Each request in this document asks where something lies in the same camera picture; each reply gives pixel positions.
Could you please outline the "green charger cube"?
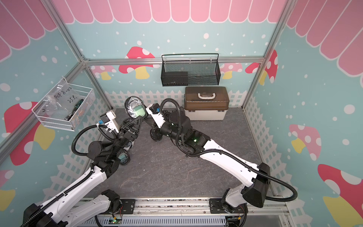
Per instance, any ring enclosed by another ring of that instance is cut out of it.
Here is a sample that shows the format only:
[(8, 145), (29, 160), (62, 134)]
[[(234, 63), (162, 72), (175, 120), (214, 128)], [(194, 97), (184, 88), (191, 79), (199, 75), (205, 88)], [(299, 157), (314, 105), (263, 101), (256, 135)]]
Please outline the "green charger cube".
[(134, 118), (137, 118), (139, 116), (141, 117), (145, 117), (145, 115), (147, 114), (146, 113), (146, 110), (145, 110), (145, 107), (143, 105), (138, 105), (138, 106), (135, 106), (133, 108), (133, 113), (134, 113)]

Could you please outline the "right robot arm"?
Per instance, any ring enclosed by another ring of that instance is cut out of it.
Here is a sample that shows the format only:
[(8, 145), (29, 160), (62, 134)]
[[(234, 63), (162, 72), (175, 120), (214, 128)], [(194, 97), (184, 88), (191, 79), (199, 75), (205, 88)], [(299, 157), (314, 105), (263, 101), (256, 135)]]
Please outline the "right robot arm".
[[(153, 140), (157, 141), (166, 136), (187, 157), (209, 161), (241, 182), (240, 186), (228, 189), (223, 196), (224, 202), (229, 206), (235, 208), (248, 203), (262, 208), (266, 200), (290, 202), (298, 197), (293, 186), (270, 175), (267, 164), (248, 162), (218, 145), (208, 135), (194, 129), (189, 117), (174, 99), (167, 98), (161, 104), (151, 104), (146, 107), (146, 111), (154, 120), (155, 126), (150, 133)], [(271, 182), (289, 189), (292, 195), (287, 198), (268, 196)]]

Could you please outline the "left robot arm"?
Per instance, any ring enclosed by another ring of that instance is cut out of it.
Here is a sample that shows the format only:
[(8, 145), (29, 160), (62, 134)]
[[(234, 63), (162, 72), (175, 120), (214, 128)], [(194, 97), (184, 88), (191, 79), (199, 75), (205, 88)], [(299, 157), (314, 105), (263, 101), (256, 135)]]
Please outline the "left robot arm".
[[(102, 192), (77, 208), (74, 206), (92, 189), (113, 175), (119, 166), (129, 161), (127, 151), (138, 137), (141, 123), (147, 117), (147, 113), (140, 107), (128, 111), (128, 114), (129, 119), (126, 119), (122, 126), (118, 126), (114, 112), (109, 111), (101, 116), (101, 124), (89, 126), (77, 134), (71, 150), (77, 156), (86, 156), (92, 160), (88, 170), (53, 198), (41, 205), (32, 204), (27, 207), (22, 226), (77, 227), (100, 213), (115, 214), (121, 210), (120, 196), (112, 190)], [(97, 128), (106, 140), (90, 143), (86, 153), (78, 152), (78, 139), (93, 128)]]

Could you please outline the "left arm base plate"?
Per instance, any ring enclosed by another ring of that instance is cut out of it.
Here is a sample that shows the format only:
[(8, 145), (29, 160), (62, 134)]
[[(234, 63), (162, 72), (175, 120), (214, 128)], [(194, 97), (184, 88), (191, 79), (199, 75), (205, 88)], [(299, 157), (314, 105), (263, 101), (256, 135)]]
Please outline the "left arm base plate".
[(116, 199), (111, 201), (109, 208), (102, 212), (102, 215), (124, 215), (124, 214), (133, 214), (135, 209), (135, 199)]

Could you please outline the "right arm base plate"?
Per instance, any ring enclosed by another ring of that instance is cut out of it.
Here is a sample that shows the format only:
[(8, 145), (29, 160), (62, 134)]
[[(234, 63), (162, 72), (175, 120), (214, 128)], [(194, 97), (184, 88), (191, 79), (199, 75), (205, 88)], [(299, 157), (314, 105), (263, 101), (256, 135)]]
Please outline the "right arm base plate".
[(211, 214), (242, 214), (248, 213), (247, 204), (240, 204), (237, 207), (232, 207), (221, 198), (209, 199), (209, 209)]

